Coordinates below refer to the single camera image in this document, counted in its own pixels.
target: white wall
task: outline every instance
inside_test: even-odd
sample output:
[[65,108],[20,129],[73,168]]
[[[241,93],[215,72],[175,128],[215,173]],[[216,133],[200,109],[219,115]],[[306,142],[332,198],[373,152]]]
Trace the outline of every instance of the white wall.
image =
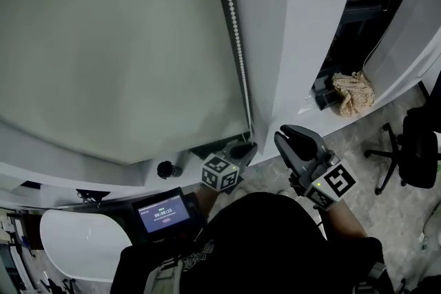
[[263,148],[278,82],[287,0],[237,0],[237,8],[256,140]]
[[78,154],[31,136],[0,121],[0,173],[61,187],[93,184],[142,187],[136,165],[123,166]]
[[441,56],[433,63],[433,65],[426,71],[422,77],[422,82],[426,87],[428,93],[432,93],[433,87],[435,86],[436,80],[441,72]]
[[14,178],[0,173],[0,190],[12,191],[23,184],[22,179]]
[[420,78],[441,54],[440,0],[403,0],[365,66],[377,99]]
[[273,157],[274,131],[294,123],[326,57],[346,0],[238,0],[254,128]]
[[220,0],[0,8],[0,118],[14,126],[121,163],[247,130]]

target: crumpled cloth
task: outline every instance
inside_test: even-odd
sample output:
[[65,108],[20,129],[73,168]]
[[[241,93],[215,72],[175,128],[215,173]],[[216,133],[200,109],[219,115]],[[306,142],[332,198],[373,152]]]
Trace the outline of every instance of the crumpled cloth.
[[362,72],[353,72],[352,76],[334,74],[332,85],[344,98],[340,105],[340,115],[342,116],[359,114],[362,110],[371,107],[375,101],[371,83]]

